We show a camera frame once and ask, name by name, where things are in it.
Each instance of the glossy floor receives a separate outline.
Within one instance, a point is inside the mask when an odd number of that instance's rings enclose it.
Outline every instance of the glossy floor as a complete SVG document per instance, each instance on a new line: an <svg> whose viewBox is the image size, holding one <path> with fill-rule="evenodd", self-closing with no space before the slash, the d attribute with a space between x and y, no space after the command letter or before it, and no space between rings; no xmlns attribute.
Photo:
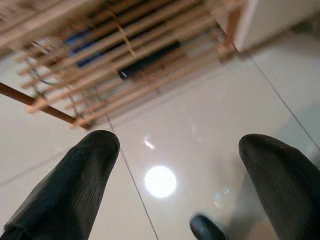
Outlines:
<svg viewBox="0 0 320 240"><path fill-rule="evenodd" d="M9 78L16 69L0 63ZM238 154L249 133L276 137L318 164L320 42L299 35L246 60L162 88L100 129L121 154L91 240L192 240L189 220L212 218L231 240L276 240ZM86 133L0 96L0 225Z"/></svg>

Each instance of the wooden rack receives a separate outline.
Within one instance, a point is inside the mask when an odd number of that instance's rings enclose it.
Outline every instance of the wooden rack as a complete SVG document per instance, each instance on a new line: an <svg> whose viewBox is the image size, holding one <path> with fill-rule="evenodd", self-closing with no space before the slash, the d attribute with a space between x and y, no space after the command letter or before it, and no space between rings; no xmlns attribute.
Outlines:
<svg viewBox="0 0 320 240"><path fill-rule="evenodd" d="M51 34L19 47L22 53L16 61L25 67L18 74L30 77L21 87L32 88L37 95L27 110L36 113L69 100L65 109L74 111L72 127L94 124L230 55L242 4L239 0L114 0L69 17ZM229 23L224 32L217 19L225 17ZM123 69L175 43L179 47L128 78L120 77Z"/></svg>

